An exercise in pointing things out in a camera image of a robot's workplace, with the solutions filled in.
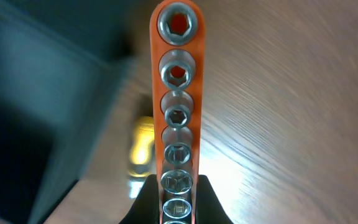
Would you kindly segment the orange socket rail with sockets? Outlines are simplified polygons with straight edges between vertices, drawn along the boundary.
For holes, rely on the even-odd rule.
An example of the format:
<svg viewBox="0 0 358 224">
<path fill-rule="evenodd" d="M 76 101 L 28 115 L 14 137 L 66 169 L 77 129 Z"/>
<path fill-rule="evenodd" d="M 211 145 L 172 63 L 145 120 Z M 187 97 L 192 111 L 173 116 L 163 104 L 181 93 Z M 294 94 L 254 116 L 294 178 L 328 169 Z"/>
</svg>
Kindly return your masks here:
<svg viewBox="0 0 358 224">
<path fill-rule="evenodd" d="M 206 27 L 187 0 L 164 0 L 150 18 L 159 223 L 195 223 Z"/>
</svg>

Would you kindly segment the yellow black stubby screwdriver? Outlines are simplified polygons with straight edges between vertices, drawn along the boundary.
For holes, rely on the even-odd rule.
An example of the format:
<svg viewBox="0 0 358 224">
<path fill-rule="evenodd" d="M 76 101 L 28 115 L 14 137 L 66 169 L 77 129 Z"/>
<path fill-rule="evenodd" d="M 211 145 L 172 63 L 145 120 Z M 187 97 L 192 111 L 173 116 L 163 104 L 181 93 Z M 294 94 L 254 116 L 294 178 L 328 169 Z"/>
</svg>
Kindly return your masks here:
<svg viewBox="0 0 358 224">
<path fill-rule="evenodd" d="M 129 149 L 128 186 L 129 198 L 136 198 L 146 180 L 154 170 L 154 119 L 142 116 L 136 122 L 132 132 L 132 144 Z"/>
</svg>

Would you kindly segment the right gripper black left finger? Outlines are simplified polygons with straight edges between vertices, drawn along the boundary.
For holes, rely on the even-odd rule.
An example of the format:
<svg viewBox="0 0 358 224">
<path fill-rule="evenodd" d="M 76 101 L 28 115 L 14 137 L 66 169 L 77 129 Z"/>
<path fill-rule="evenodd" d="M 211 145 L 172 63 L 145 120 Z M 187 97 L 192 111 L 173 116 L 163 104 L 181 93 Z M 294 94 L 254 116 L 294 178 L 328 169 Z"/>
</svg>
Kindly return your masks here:
<svg viewBox="0 0 358 224">
<path fill-rule="evenodd" d="M 159 196 L 157 176 L 149 175 L 126 216 L 119 224 L 158 224 Z"/>
</svg>

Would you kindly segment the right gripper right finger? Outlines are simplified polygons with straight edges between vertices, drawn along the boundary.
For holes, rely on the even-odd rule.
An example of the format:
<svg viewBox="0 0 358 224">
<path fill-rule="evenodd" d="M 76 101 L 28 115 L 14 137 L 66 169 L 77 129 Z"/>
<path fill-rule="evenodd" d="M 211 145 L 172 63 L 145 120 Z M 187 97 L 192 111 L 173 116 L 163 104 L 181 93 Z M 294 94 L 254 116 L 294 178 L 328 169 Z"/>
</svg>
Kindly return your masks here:
<svg viewBox="0 0 358 224">
<path fill-rule="evenodd" d="M 206 175 L 198 176 L 196 224 L 233 224 L 219 202 Z"/>
</svg>

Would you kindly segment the dark green box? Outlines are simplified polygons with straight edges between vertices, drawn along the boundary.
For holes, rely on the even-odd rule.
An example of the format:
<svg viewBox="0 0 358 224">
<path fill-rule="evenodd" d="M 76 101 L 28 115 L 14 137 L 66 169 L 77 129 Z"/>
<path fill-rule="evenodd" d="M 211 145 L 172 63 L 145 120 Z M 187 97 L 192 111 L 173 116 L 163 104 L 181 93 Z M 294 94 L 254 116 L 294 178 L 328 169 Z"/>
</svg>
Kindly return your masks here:
<svg viewBox="0 0 358 224">
<path fill-rule="evenodd" d="M 0 0 L 0 223 L 42 223 L 81 179 L 134 57 L 134 1 Z"/>
</svg>

